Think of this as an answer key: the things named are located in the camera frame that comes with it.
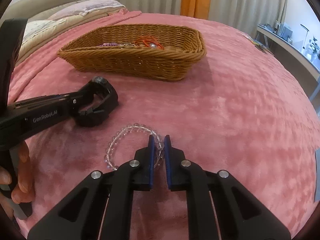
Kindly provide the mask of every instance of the wicker basket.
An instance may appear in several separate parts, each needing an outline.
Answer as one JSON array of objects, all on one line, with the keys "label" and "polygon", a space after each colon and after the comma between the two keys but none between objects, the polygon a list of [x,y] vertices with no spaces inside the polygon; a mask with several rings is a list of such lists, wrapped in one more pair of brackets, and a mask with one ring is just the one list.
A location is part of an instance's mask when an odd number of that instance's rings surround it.
[{"label": "wicker basket", "polygon": [[[126,46],[98,47],[105,42],[134,43],[154,36],[164,50]],[[185,26],[127,24],[95,29],[58,52],[77,70],[108,71],[166,81],[185,77],[193,63],[206,55],[201,33]]]}]

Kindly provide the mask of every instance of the green plant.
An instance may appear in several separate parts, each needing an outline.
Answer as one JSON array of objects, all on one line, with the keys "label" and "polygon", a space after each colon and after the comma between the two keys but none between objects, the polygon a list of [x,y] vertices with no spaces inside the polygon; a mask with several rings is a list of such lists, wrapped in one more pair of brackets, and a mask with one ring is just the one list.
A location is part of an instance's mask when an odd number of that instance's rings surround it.
[{"label": "green plant", "polygon": [[317,39],[313,36],[313,42],[312,40],[309,40],[309,47],[312,49],[312,53],[318,53],[318,50],[319,50],[319,46],[318,44],[316,43]]}]

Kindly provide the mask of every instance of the white desk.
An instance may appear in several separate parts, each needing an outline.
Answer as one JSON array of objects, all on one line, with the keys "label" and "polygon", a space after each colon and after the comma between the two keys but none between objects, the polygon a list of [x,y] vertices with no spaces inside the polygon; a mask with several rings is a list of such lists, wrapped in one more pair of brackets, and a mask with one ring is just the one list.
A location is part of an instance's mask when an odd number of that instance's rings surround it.
[{"label": "white desk", "polygon": [[309,100],[312,101],[315,99],[317,93],[320,91],[320,67],[314,65],[312,62],[310,62],[300,51],[298,51],[294,46],[292,46],[290,43],[285,41],[284,39],[280,38],[270,30],[268,30],[266,27],[262,25],[257,26],[257,39],[259,36],[259,33],[262,33],[264,35],[266,46],[268,47],[267,37],[272,39],[274,42],[279,44],[282,48],[284,48],[286,51],[288,51],[292,56],[294,56],[309,72],[310,74],[317,80],[318,86],[316,87],[315,91],[310,96]]}]

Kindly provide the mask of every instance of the crystal bracelet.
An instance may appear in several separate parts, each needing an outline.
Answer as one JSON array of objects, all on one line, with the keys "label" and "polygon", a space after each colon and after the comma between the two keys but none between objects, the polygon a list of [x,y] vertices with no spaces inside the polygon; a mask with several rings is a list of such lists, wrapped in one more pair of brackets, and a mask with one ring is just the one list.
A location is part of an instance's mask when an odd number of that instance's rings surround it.
[{"label": "crystal bracelet", "polygon": [[161,160],[163,159],[163,149],[164,149],[164,143],[163,139],[160,135],[156,133],[156,131],[152,130],[151,128],[146,127],[144,124],[140,125],[138,123],[135,123],[134,125],[127,125],[127,127],[122,128],[121,132],[117,132],[116,136],[112,138],[112,141],[108,144],[108,149],[106,150],[107,154],[104,156],[104,161],[107,163],[108,168],[113,169],[116,171],[118,169],[118,166],[116,166],[111,158],[111,155],[114,154],[115,147],[118,145],[118,141],[125,136],[128,133],[131,133],[132,131],[143,131],[146,133],[151,134],[155,138],[155,144],[156,144],[156,161],[154,163],[153,168],[156,168],[160,166]]}]

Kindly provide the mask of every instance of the pink blanket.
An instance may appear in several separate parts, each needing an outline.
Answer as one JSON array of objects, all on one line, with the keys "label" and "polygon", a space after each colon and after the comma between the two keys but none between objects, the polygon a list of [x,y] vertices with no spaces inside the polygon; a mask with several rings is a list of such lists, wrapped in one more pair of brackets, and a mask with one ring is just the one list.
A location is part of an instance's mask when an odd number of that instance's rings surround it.
[{"label": "pink blanket", "polygon": [[[19,221],[23,233],[91,171],[110,171],[103,162],[108,142],[137,122],[170,134],[173,146],[203,169],[230,171],[295,236],[317,204],[314,151],[320,147],[320,123],[293,76],[236,29],[140,12],[101,18],[67,31],[17,66],[9,102],[78,90],[98,73],[76,71],[57,58],[58,49],[97,27],[124,23],[195,28],[208,54],[175,83],[99,73],[119,94],[120,106],[108,120],[94,128],[68,120],[30,138],[36,200],[33,215]],[[147,141],[146,134],[127,136],[116,151],[116,165],[130,160]],[[163,168],[155,180],[153,191],[134,195],[131,239],[187,239],[185,194],[166,189]]]}]

